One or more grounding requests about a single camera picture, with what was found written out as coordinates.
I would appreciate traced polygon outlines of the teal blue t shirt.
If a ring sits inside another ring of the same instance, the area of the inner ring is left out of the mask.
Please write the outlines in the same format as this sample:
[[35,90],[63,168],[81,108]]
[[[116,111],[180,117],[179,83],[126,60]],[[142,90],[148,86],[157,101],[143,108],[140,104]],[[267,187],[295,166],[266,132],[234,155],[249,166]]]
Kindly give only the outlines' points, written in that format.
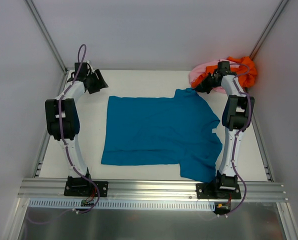
[[220,123],[191,88],[173,97],[108,99],[101,163],[113,166],[179,165],[180,176],[210,182],[223,145]]

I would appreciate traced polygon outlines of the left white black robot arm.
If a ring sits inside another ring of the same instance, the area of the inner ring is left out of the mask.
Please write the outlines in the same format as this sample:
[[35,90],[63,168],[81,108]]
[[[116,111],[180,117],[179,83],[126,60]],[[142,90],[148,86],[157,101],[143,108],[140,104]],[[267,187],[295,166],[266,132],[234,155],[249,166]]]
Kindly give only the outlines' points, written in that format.
[[98,93],[107,88],[99,69],[89,62],[76,62],[75,70],[67,80],[64,90],[53,99],[45,101],[47,132],[63,149],[68,164],[68,177],[64,189],[67,197],[106,197],[108,183],[92,181],[90,171],[79,146],[80,120],[76,103],[80,97]]

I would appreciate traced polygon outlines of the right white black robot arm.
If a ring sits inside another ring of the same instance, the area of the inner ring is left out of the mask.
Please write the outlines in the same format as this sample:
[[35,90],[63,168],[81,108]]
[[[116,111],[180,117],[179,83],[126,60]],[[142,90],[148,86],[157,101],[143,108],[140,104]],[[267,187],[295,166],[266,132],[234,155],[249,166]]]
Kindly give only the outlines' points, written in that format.
[[241,196],[239,181],[246,183],[238,173],[240,145],[246,129],[250,126],[255,99],[239,84],[238,74],[233,72],[229,61],[220,61],[213,73],[207,75],[194,89],[200,93],[210,93],[222,87],[227,102],[221,124],[225,129],[223,155],[216,176],[209,183],[196,184],[198,199],[244,199]]

